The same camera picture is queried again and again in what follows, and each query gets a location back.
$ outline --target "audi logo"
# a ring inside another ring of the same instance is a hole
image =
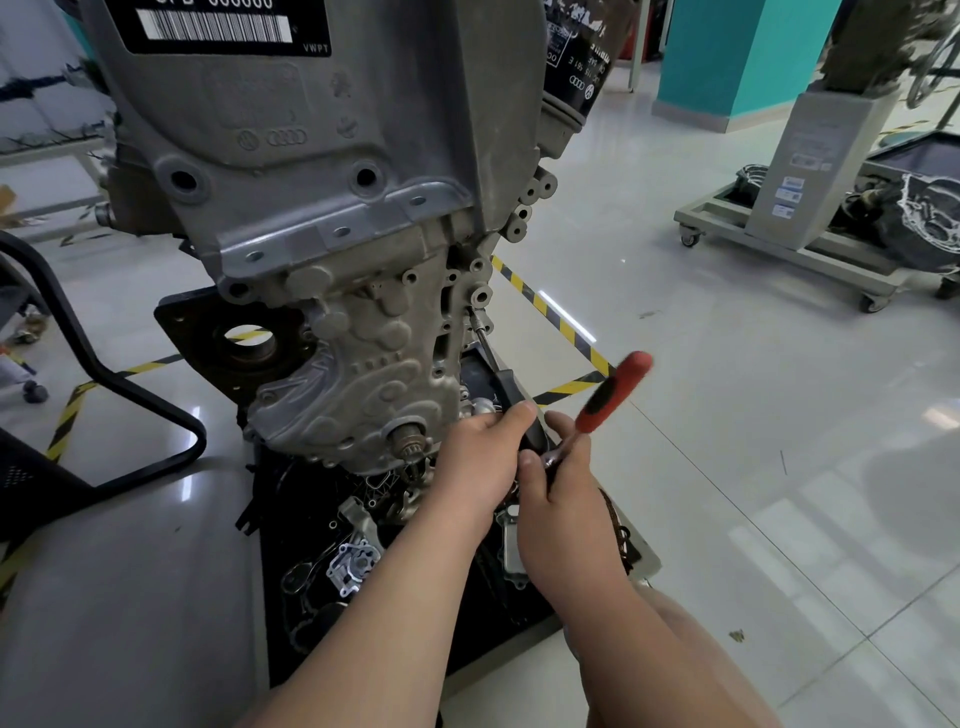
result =
[[[272,147],[294,147],[306,144],[306,131],[303,129],[274,129],[267,132],[267,143]]]

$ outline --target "left hand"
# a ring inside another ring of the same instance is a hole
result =
[[[506,414],[478,415],[454,425],[437,456],[424,507],[454,512],[459,522],[466,519],[482,529],[482,538],[514,483],[520,438],[537,413],[537,406],[525,401]]]

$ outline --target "black oil filter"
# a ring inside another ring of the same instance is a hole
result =
[[[543,0],[545,99],[582,126],[623,50],[636,0]]]

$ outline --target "right hand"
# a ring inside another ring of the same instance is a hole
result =
[[[573,420],[560,412],[548,412],[546,423],[564,439],[576,433]],[[530,580],[568,621],[604,593],[629,586],[610,511],[590,472],[590,438],[577,435],[549,492],[536,453],[525,450],[519,463],[520,558]]]

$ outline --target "engine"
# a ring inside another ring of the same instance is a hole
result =
[[[490,256],[557,180],[636,0],[81,0],[117,106],[99,218],[213,286],[160,302],[270,449],[369,475],[462,413]],[[270,332],[254,346],[227,334]]]

